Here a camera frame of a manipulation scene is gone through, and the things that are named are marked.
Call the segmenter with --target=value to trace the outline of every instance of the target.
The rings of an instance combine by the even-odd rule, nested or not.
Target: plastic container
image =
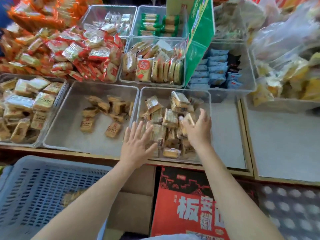
[[[60,202],[67,192],[90,187],[111,169],[31,155],[22,157],[0,192],[0,240],[31,239],[63,210]]]
[[[91,5],[89,6],[86,13],[80,20],[80,27],[83,28],[83,24],[92,24],[94,21],[102,22],[108,12],[131,14],[131,29],[128,35],[120,35],[122,38],[128,38],[132,34],[133,24],[137,13],[137,7],[135,6],[116,6],[116,5]]]
[[[223,100],[237,101],[256,90],[257,84],[252,67],[253,56],[245,42],[214,41],[211,42],[208,49],[230,50],[233,55],[241,55],[239,68],[242,70],[239,71],[239,74],[242,76],[238,81],[243,85],[239,89],[209,88],[208,92],[211,94],[213,103],[221,103]]]
[[[36,75],[17,75],[17,74],[10,74],[10,73],[4,73],[0,75],[0,83],[14,79],[17,77],[18,79],[24,79],[24,80],[31,80],[35,77]],[[38,139],[33,143],[33,144],[23,144],[23,143],[12,143],[12,142],[0,142],[0,145],[2,146],[17,146],[17,147],[30,147],[30,148],[37,148],[41,146],[41,143],[43,141],[44,136],[46,135],[55,115],[57,114],[57,111],[60,107],[60,104],[64,98],[64,95],[69,88],[69,84],[66,79],[64,78],[55,78],[55,77],[46,77],[42,76],[45,79],[51,81],[51,82],[60,82],[63,83],[62,88],[60,89],[58,95],[56,96],[56,99],[50,109],[50,112],[48,114],[48,117],[43,125],[42,130],[40,131],[40,134],[38,136]]]
[[[127,53],[134,44],[136,44],[140,41],[150,41],[150,40],[154,44],[156,44],[159,40],[162,40],[162,37],[150,37],[150,36],[133,37],[127,42],[125,53]],[[170,44],[171,47],[174,47],[176,44],[182,42],[182,40],[177,40],[177,39],[166,39],[165,41],[166,41],[166,43]],[[182,77],[183,80],[182,80],[181,85],[174,85],[174,84],[169,84],[169,83],[154,83],[154,82],[123,80],[122,79],[122,75],[123,75],[123,73],[122,73],[123,64],[122,63],[119,67],[118,78],[123,83],[145,84],[145,85],[151,85],[151,86],[157,86],[157,87],[183,88],[186,84],[186,59],[184,59],[183,63],[184,63],[184,68],[183,68],[184,71],[183,71],[183,77]]]
[[[115,138],[106,137],[104,134],[113,120],[102,113],[95,116],[93,132],[82,133],[80,130],[82,110],[91,106],[85,98],[89,95],[97,96],[103,101],[107,101],[107,95],[114,95],[125,101],[134,102],[132,112],[134,115],[139,89],[115,84],[74,82],[50,126],[43,145],[51,149],[120,157],[125,129],[131,126],[133,116],[122,123],[122,128]]]
[[[137,11],[137,15],[136,18],[134,20],[134,24],[133,24],[133,32],[132,35],[134,36],[138,36],[138,31],[140,30],[140,26],[141,26],[141,19],[142,19],[142,13],[152,13],[152,14],[159,14],[160,18],[159,21],[162,23],[162,19],[163,17],[166,15],[166,7],[159,7],[159,6],[139,6],[138,7],[138,11]],[[188,13],[185,10],[182,14],[183,16],[183,23],[182,25],[179,27],[179,32],[177,37],[161,37],[162,39],[186,39],[187,36],[189,35],[188,32]]]
[[[197,91],[197,90],[188,90],[188,89],[172,89],[172,88],[157,88],[157,87],[144,87],[140,92],[140,100],[138,107],[138,117],[137,122],[141,120],[140,114],[143,114],[147,111],[147,107],[145,104],[145,100],[151,96],[157,96],[159,103],[164,107],[170,109],[170,96],[171,92],[182,92],[186,95],[187,98],[195,97],[198,99],[202,99],[204,101],[203,104],[199,106],[199,108],[205,109],[208,115],[211,114],[211,96],[207,91]],[[195,110],[195,115],[198,118],[200,115],[200,110]],[[181,155],[177,159],[171,159],[163,157],[162,151],[160,152],[160,157],[153,158],[153,160],[159,161],[167,161],[167,162],[180,162],[180,163],[192,163],[192,164],[201,164],[199,157],[196,153],[191,153],[187,155]]]

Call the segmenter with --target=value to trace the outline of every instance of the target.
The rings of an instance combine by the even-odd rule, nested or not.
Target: blue snack package
[[[209,77],[209,72],[194,72],[191,78],[205,78]]]
[[[191,78],[189,84],[208,84],[209,78]]]
[[[208,89],[210,85],[208,84],[190,84],[190,89]]]
[[[198,65],[206,65],[207,62],[208,62],[208,59],[202,59],[202,60],[200,60]]]
[[[210,66],[208,67],[208,71],[209,73],[225,74],[228,68],[228,66]]]
[[[210,56],[222,56],[227,55],[229,53],[229,50],[210,49],[208,53]]]
[[[228,88],[229,89],[238,89],[242,85],[241,82],[238,82],[234,79],[228,81]]]
[[[226,79],[227,80],[235,80],[238,81],[238,79],[242,76],[242,74],[239,73],[232,73],[232,72],[228,72],[226,74]]]
[[[218,61],[210,61],[208,60],[207,66],[208,67],[219,67],[219,66],[227,66],[227,62],[218,62]]]
[[[197,65],[196,69],[197,72],[206,72],[208,67],[206,65]]]
[[[226,81],[226,76],[224,74],[210,73],[209,84],[210,85],[221,85]]]
[[[223,56],[209,56],[208,60],[209,61],[218,61],[218,62],[226,62],[228,59],[228,55],[223,55]]]

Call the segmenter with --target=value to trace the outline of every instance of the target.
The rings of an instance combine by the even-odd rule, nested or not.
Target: green cardboard sign
[[[213,0],[195,0],[188,21],[186,84],[209,47],[215,33]]]

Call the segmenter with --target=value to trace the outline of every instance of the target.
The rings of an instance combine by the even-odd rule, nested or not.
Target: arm
[[[201,109],[195,127],[187,121],[183,126],[200,157],[230,239],[283,240],[277,227],[242,189],[211,146],[211,119],[205,110]]]
[[[56,215],[31,240],[95,240],[106,221],[111,206],[127,179],[136,168],[151,157],[157,144],[145,149],[152,131],[150,126],[140,139],[142,123],[124,134],[120,161],[117,165]]]

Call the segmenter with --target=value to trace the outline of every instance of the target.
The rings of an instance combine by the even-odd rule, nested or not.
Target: snack in blue basket
[[[209,77],[209,72],[194,72],[191,78],[205,78]]]
[[[208,62],[208,59],[202,59],[200,60],[199,65],[206,65],[207,62]]]
[[[241,85],[242,85],[241,82],[238,82],[236,80],[231,79],[231,80],[228,81],[227,87],[229,89],[238,89]]]
[[[232,54],[228,55],[228,65],[233,68],[237,68],[240,65],[240,56],[234,56]]]
[[[228,70],[228,66],[210,66],[208,67],[209,73],[225,74]]]
[[[208,50],[209,56],[222,56],[227,55],[229,50],[221,50],[221,49],[210,49]]]
[[[210,85],[208,84],[190,84],[190,89],[208,89]]]
[[[189,84],[208,84],[209,78],[191,78]]]
[[[226,74],[226,79],[227,80],[235,80],[238,81],[238,79],[242,76],[242,74],[239,73],[232,73],[232,72],[228,72]]]
[[[224,74],[210,73],[209,84],[210,85],[221,85],[226,81],[226,76]]]
[[[208,61],[207,66],[208,67],[219,67],[219,66],[227,66],[228,62],[218,62],[218,61]]]
[[[206,65],[197,65],[195,70],[197,72],[206,72],[208,70],[208,67]]]
[[[209,61],[218,61],[218,62],[226,62],[228,59],[228,55],[223,55],[223,56],[209,56],[208,60]]]

